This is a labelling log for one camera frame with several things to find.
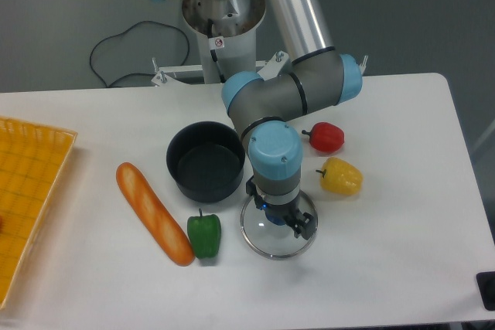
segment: gray floor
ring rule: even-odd
[[[447,77],[466,144],[473,149],[495,119],[495,0],[320,1],[338,50],[358,58],[369,54],[369,74],[438,72]],[[0,0],[0,92],[102,87],[88,66],[92,47],[146,19],[186,29],[179,4]],[[270,10],[258,35],[259,59],[283,49]],[[95,67],[113,81],[130,72],[151,73],[152,56],[160,66],[172,66],[184,53],[180,36],[149,26],[105,45],[95,55]],[[193,45],[188,63],[198,62]],[[495,140],[482,149],[473,166],[489,220],[495,223]]]

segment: clear plastic lid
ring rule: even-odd
[[[315,232],[308,240],[304,240],[301,236],[296,238],[289,226],[277,226],[270,222],[265,212],[256,208],[254,198],[251,196],[241,210],[242,236],[251,249],[266,258],[285,259],[301,254],[316,238],[318,215],[312,200],[303,191],[301,191],[299,209],[301,213],[311,214],[316,220]]]

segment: yellow bell pepper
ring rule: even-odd
[[[320,185],[327,191],[342,195],[355,195],[361,190],[363,175],[348,162],[339,158],[328,158],[321,170]]]

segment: warning sticker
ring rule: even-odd
[[[210,50],[222,49],[225,47],[223,36],[215,36],[214,38],[209,38],[208,43],[210,44]]]

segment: pepper stem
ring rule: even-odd
[[[319,174],[322,174],[323,175],[323,178],[325,178],[326,169],[325,170],[316,170],[316,172],[319,173]]]

